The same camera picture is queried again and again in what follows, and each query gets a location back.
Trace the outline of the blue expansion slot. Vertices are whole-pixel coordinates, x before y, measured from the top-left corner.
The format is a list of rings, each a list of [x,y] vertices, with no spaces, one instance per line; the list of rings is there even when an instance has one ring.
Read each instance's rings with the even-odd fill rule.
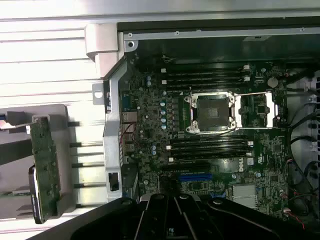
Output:
[[[184,174],[178,177],[180,182],[197,182],[197,181],[210,181],[213,178],[211,173],[195,173]]]

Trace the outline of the black expansion slot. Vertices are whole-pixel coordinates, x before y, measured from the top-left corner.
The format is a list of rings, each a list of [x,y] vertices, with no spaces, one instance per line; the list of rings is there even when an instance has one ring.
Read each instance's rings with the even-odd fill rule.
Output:
[[[208,172],[211,165],[205,163],[187,163],[187,164],[172,164],[161,166],[163,172],[179,172],[179,173],[193,173],[193,172]]]

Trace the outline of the silver chipset heatsink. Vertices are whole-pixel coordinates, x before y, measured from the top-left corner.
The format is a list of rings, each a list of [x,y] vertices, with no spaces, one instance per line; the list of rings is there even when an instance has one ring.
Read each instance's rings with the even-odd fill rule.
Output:
[[[258,197],[254,184],[235,184],[232,186],[232,201],[251,209],[258,208]]]

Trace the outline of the black RAM slot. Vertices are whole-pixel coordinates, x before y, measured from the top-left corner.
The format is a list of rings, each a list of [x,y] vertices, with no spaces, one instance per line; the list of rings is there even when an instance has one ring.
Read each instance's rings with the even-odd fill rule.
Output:
[[[162,87],[167,89],[229,89],[229,88],[242,88],[247,87],[245,83],[219,83],[219,84],[163,84]]]
[[[162,74],[162,77],[166,77],[166,78],[188,78],[188,77],[246,77],[247,75],[244,73],[177,73],[177,74],[173,74],[173,73],[166,73],[166,74]]]
[[[232,83],[243,83],[245,80],[239,79],[167,79],[162,80],[162,85],[180,85],[180,84],[232,84]]]
[[[249,70],[243,68],[212,68],[212,69],[169,69],[161,68],[160,73],[213,73],[213,72],[227,72],[227,73],[244,73]]]
[[[172,149],[171,154],[195,154],[195,153],[245,153],[250,152],[251,148],[192,148],[192,149]]]
[[[182,144],[182,145],[167,145],[166,149],[171,150],[173,148],[184,148],[184,147],[232,147],[232,146],[253,146],[253,141],[244,141],[244,142],[227,142],[227,143],[200,143],[200,144]]]
[[[182,139],[172,139],[169,142],[182,143],[182,142],[196,142],[196,141],[215,141],[215,140],[246,140],[249,139],[246,135],[224,135],[218,137],[194,137],[194,138],[182,138]]]
[[[190,156],[169,156],[168,162],[192,162],[192,161],[211,161],[211,160],[232,160],[251,157],[251,155],[190,155]]]

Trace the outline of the black and silver PC case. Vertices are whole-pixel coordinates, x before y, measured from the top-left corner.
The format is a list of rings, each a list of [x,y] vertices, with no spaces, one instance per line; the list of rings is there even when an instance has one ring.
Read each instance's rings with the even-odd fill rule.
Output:
[[[104,80],[104,164],[109,202],[150,196],[168,198],[164,239],[193,240],[176,199],[186,193],[124,195],[133,187],[136,166],[126,163],[120,144],[120,87],[133,69],[167,65],[273,62],[286,66],[287,153],[282,175],[288,187],[285,219],[320,233],[320,16],[243,19],[156,20],[96,23],[85,27],[87,56]]]

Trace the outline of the CPU socket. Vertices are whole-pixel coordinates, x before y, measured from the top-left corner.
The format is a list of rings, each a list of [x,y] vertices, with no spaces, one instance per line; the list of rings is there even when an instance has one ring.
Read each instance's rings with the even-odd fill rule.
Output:
[[[237,128],[236,96],[230,91],[190,93],[183,98],[185,131],[195,135],[222,134]]]

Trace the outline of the grey plastic parts rack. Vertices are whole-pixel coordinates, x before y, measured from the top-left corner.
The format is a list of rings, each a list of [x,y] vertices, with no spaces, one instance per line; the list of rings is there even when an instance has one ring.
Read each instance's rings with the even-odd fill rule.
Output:
[[[25,112],[29,124],[26,133],[0,131],[0,217],[33,217],[29,186],[29,168],[34,164],[30,125],[38,117],[48,118],[57,153],[60,199],[57,202],[58,214],[50,219],[73,211],[76,201],[67,108],[63,104],[0,107],[0,113],[8,111]]]

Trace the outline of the green motherboard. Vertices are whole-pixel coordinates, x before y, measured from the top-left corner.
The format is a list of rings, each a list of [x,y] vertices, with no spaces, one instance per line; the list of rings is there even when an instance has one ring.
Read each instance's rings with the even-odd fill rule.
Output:
[[[162,77],[160,69],[244,69],[244,77]],[[278,79],[278,86],[271,88],[269,78]],[[123,194],[139,196],[145,194],[189,194],[202,200],[224,198],[232,200],[233,185],[254,184],[257,208],[263,214],[285,219],[284,209],[288,206],[288,186],[283,176],[288,159],[287,131],[288,108],[286,81],[289,70],[275,62],[250,62],[233,64],[165,65],[139,66],[132,71],[132,77],[124,82],[120,90],[121,133],[119,135],[121,155],[126,163],[134,164],[135,183],[129,186],[123,181]],[[187,79],[244,79],[245,87],[168,89],[162,87],[162,80]],[[183,98],[190,93],[232,92],[247,94],[271,92],[272,100],[278,106],[278,114],[273,119],[273,128],[243,129],[219,134],[192,134],[185,131],[187,122],[182,111]],[[262,95],[245,96],[241,99],[242,123],[245,127],[266,125],[266,98]],[[249,139],[187,141],[170,143],[170,140],[188,138],[211,138],[244,135]],[[253,141],[251,146],[224,147],[178,147],[166,149],[167,145],[235,143]],[[187,153],[172,154],[170,150],[251,148],[249,152]],[[235,156],[250,155],[234,159],[168,162],[175,156]],[[162,166],[209,163],[207,172],[162,171]],[[180,182],[180,175],[212,174],[208,181]]]

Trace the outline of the silver socket cover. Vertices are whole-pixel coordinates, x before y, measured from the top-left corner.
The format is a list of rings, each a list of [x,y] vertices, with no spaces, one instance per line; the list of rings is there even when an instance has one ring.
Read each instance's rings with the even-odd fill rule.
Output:
[[[241,107],[241,99],[242,97],[247,96],[264,96],[265,97],[265,108],[268,110],[266,113],[266,123],[265,126],[258,127],[246,127],[243,125],[242,121],[242,113],[240,110]],[[244,93],[244,94],[234,94],[234,120],[235,120],[235,128],[236,129],[272,129],[274,127],[274,118],[278,115],[278,106],[272,99],[272,93],[270,91],[264,92],[252,92],[252,93]]]

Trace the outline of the hard disk in blue caddy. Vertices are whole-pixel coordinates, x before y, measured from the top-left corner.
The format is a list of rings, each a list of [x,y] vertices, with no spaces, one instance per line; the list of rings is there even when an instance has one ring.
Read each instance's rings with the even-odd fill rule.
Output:
[[[0,113],[0,131],[9,134],[26,133],[29,120],[24,111],[7,111]]]

